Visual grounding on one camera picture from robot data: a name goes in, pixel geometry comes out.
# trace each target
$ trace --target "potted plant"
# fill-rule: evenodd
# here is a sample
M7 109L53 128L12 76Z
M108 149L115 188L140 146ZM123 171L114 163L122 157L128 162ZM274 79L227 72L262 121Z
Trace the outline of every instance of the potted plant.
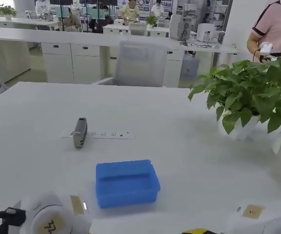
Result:
M4 16L7 20L11 20L12 17L15 17L17 12L11 6L0 5L0 16Z
M148 16L146 17L146 23L150 28L153 28L158 23L158 18L156 16Z
M208 93L208 109L216 108L220 128L232 138L245 139L258 121L269 120L268 133L281 126L281 58L214 67L198 77L188 98L201 92Z

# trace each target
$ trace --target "blue plastic box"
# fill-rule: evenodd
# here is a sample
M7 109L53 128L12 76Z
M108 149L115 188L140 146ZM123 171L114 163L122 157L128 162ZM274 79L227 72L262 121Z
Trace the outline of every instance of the blue plastic box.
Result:
M96 196L100 208L156 201L160 183L150 160L96 165Z

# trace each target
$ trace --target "pink shirt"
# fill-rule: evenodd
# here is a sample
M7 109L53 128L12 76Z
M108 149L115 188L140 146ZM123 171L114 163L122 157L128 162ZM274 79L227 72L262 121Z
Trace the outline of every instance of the pink shirt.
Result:
M277 1L267 6L257 22L252 33L260 38L259 44L273 44L273 51L281 51L281 4Z

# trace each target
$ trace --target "woman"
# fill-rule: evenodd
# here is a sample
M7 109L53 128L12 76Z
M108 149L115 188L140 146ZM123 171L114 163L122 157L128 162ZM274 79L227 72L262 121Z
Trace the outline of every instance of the woman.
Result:
M35 12L38 18L46 19L46 16L49 16L51 12L49 0L37 0L35 3Z
M281 51L281 1L269 4L262 12L247 41L248 50L259 61L264 57L260 55L259 46L263 42L273 44L273 51Z
M150 15L160 18L164 13L164 7L161 4L161 0L156 0L156 4L152 6Z
M129 4L123 6L121 17L124 23L139 21L139 8L135 0L129 0Z
M63 19L63 24L64 24L64 31L66 32L79 32L79 25L76 24L76 18L72 14L72 11L70 7L69 9L69 18L64 18Z

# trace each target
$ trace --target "white cabinet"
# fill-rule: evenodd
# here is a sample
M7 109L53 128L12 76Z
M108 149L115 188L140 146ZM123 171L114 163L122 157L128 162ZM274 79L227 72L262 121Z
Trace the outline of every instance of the white cabinet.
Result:
M99 57L75 55L72 56L72 60L74 81L76 84L92 84L101 80Z
M184 53L184 51L180 50L168 50L164 69L163 86L168 88L178 88Z
M69 44L42 43L43 58L49 83L74 83Z
M99 46L71 45L74 81L92 84L101 80Z
M71 55L43 54L48 83L74 83Z

